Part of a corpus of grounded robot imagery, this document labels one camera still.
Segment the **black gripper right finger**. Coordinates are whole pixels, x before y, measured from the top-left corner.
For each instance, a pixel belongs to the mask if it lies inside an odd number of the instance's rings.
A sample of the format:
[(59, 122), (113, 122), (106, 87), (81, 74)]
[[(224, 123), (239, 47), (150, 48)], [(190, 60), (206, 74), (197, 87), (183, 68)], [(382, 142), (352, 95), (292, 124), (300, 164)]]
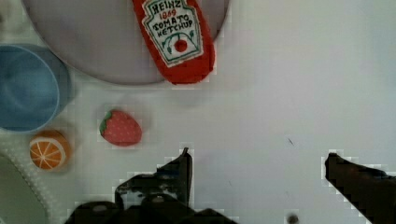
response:
[(372, 224), (395, 224), (395, 177), (330, 153), (325, 178)]

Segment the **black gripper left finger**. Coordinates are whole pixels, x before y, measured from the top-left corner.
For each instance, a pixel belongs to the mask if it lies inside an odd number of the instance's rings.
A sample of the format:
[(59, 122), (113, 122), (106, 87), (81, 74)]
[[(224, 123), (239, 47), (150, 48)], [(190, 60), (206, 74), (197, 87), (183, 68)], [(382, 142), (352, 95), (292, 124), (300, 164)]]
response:
[(223, 214), (190, 207), (192, 157), (184, 148), (153, 174), (116, 187), (114, 202), (79, 205), (64, 224), (237, 224)]

